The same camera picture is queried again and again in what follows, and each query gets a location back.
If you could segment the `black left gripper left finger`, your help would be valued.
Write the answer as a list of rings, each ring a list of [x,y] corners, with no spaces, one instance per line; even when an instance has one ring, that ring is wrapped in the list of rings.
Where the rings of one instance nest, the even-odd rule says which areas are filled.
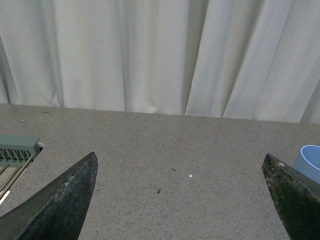
[[[0,218],[2,240],[76,240],[95,188],[94,152]]]

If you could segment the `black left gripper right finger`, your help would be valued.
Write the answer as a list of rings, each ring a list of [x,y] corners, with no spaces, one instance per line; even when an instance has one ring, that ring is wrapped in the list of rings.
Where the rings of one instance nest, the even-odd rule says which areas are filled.
[[[262,172],[278,216],[291,240],[320,238],[320,184],[271,154]]]

